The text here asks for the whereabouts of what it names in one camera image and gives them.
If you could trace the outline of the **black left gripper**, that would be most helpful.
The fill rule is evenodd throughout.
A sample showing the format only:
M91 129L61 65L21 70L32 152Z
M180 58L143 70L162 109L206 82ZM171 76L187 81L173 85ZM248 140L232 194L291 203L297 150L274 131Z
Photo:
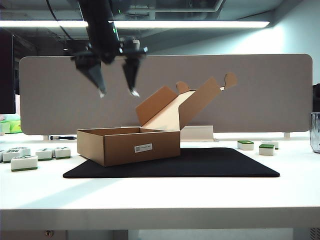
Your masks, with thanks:
M129 93L134 97L140 97L136 90L136 77L140 67L140 58L148 53L148 47L141 47L140 41L135 38L124 38L115 46L107 49L99 49L88 43L84 51L74 53L70 60L75 62L75 67L88 78L98 89L100 98L103 98L106 85L101 72L101 61L111 64L116 57L126 57L122 65Z

